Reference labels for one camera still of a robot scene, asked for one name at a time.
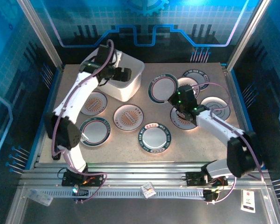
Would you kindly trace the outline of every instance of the gear logo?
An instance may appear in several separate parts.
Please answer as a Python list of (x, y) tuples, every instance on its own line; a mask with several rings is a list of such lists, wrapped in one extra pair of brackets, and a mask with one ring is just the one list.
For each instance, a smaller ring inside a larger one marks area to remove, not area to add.
[(126, 8), (130, 9), (131, 13), (137, 15), (152, 15), (153, 13), (159, 13), (161, 9), (164, 9), (164, 5), (168, 4), (168, 0), (123, 0), (123, 4)]

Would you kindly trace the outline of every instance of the white container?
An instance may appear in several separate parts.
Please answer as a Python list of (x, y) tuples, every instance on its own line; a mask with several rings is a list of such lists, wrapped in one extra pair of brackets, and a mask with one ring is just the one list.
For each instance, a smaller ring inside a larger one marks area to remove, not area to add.
[[(97, 55), (98, 49), (95, 49), (84, 61)], [(99, 90), (114, 97), (122, 102), (128, 101), (138, 91), (141, 85), (141, 74), (144, 70), (144, 63), (134, 57), (131, 57), (121, 51), (116, 50), (118, 62), (116, 67), (130, 68), (132, 70), (131, 79), (128, 82), (109, 80), (106, 85), (98, 87)]]

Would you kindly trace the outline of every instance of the round plate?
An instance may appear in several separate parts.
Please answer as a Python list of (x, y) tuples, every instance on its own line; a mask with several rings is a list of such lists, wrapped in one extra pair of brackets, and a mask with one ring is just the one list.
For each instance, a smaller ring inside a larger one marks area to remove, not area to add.
[[(195, 79), (189, 78), (189, 77), (181, 77), (177, 81), (178, 81), (178, 87), (184, 86), (184, 85), (190, 85), (190, 86), (198, 85), (198, 82), (196, 82)], [(199, 86), (195, 86), (193, 88), (193, 90), (194, 90), (194, 96), (195, 96), (195, 98), (197, 98), (199, 96), (199, 93), (200, 93)]]
[(149, 98), (157, 104), (168, 103), (168, 99), (175, 93), (178, 82), (175, 76), (161, 74), (153, 79), (148, 88)]
[(192, 122), (181, 119), (178, 115), (182, 118), (184, 118), (184, 115), (182, 113), (179, 113), (178, 111), (176, 111), (176, 108), (172, 108), (171, 112), (170, 112), (170, 118), (172, 123), (177, 126), (180, 129), (183, 130), (191, 130), (196, 128), (196, 125), (194, 125)]
[[(193, 78), (196, 80), (196, 82), (198, 82), (198, 84), (208, 83), (210, 81), (209, 77), (203, 71), (197, 69), (187, 70), (182, 76)], [(208, 86), (209, 84), (200, 86), (200, 90), (205, 90)]]
[(171, 134), (164, 125), (150, 123), (141, 128), (138, 140), (144, 150), (158, 154), (164, 152), (170, 146)]
[(114, 112), (114, 124), (123, 131), (133, 131), (140, 127), (144, 119), (143, 111), (136, 105), (122, 105)]
[(107, 141), (111, 133), (111, 127), (104, 118), (90, 118), (81, 125), (81, 142), (90, 147), (100, 146)]
[[(227, 103), (224, 100), (218, 97), (207, 97), (201, 102), (201, 104), (207, 106), (210, 110), (222, 108), (227, 105)], [(227, 107), (224, 110), (214, 111), (214, 114), (222, 120), (226, 120), (227, 118), (229, 118), (230, 115), (230, 107)]]
[(85, 115), (94, 116), (103, 112), (106, 107), (107, 97), (101, 92), (94, 91), (86, 100), (81, 112)]

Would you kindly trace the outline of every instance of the beige platform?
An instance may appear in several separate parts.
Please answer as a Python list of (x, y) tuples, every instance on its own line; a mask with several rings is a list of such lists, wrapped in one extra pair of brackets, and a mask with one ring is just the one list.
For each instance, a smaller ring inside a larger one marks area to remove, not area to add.
[[(78, 69), (79, 65), (77, 64), (65, 66), (55, 106), (61, 103), (72, 87), (77, 78)], [(226, 86), (225, 77), (219, 63), (149, 63), (145, 64), (140, 89), (126, 102), (135, 104), (143, 110), (143, 125), (151, 122), (159, 122), (169, 129), (172, 142), (165, 152), (161, 154), (149, 154), (140, 147), (138, 143), (138, 132), (142, 126), (132, 132), (119, 130), (114, 125), (113, 114), (119, 106), (125, 103), (107, 95), (107, 108), (98, 116), (105, 118), (110, 123), (110, 138), (106, 143), (98, 147), (87, 147), (80, 143), (84, 159), (87, 162), (198, 162), (226, 158), (226, 147), (207, 130), (197, 127), (193, 130), (184, 131), (177, 128), (170, 120), (170, 110), (172, 106), (169, 103), (164, 105), (156, 104), (148, 96), (148, 86), (156, 76), (162, 73), (170, 73), (180, 78), (182, 74), (189, 69), (202, 70), (209, 76), (211, 82)], [(228, 100), (228, 95), (225, 93), (225, 90), (209, 85), (204, 91), (200, 92), (197, 101), (200, 103), (204, 98), (210, 96), (219, 97), (225, 101)], [(238, 127), (238, 121), (232, 104), (230, 108), (231, 114), (226, 121)], [(90, 116), (80, 113), (76, 123), (77, 127), (80, 127), (89, 117)], [(64, 162), (63, 158), (59, 161), (52, 160), (50, 147), (51, 140), (46, 137), (39, 162)]]

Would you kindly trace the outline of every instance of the glass wall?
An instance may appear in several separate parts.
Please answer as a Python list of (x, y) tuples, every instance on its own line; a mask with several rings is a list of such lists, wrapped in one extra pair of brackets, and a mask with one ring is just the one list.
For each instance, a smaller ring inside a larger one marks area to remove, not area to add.
[(26, 162), (12, 147), (30, 151), (55, 70), (17, 1), (0, 1), (0, 223)]
[(280, 0), (271, 1), (234, 71), (266, 166), (280, 179)]
[(64, 64), (100, 43), (146, 63), (226, 63), (259, 0), (32, 0)]

